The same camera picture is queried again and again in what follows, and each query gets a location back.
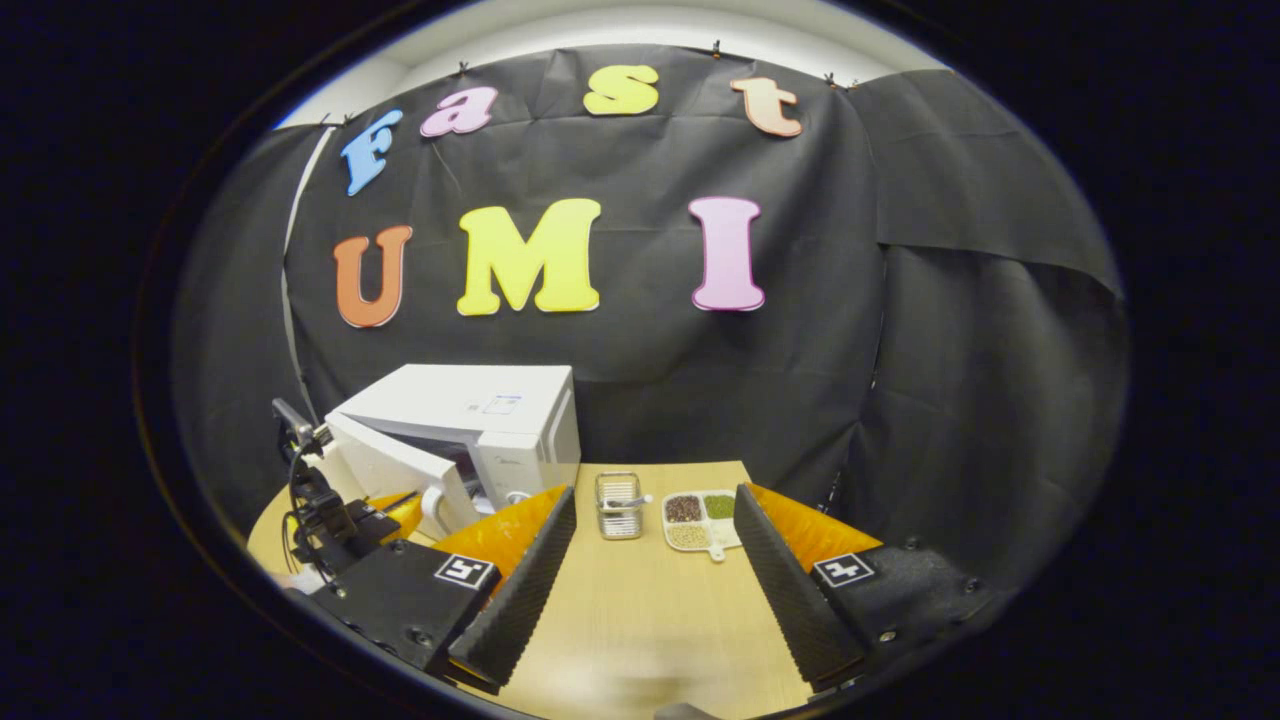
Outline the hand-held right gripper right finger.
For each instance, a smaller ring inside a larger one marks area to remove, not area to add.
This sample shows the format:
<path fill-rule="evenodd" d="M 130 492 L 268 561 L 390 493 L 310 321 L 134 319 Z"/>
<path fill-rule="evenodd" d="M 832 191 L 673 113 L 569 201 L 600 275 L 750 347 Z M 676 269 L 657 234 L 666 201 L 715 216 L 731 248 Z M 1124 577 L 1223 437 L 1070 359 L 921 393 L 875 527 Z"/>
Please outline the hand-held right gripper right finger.
<path fill-rule="evenodd" d="M 938 551 L 891 544 L 762 486 L 733 524 L 804 682 L 832 691 L 923 665 L 989 625 L 1006 594 Z"/>

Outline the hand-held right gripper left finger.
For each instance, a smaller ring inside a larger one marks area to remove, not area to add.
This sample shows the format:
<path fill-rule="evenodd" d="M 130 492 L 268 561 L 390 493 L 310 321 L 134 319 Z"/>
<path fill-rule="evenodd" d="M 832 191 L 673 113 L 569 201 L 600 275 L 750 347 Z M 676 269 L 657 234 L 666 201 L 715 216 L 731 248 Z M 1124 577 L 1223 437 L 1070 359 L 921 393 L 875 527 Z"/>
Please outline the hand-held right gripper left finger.
<path fill-rule="evenodd" d="M 407 667 L 495 694 L 538 628 L 576 528 L 575 491 L 556 487 L 438 544 L 384 544 L 305 603 Z"/>

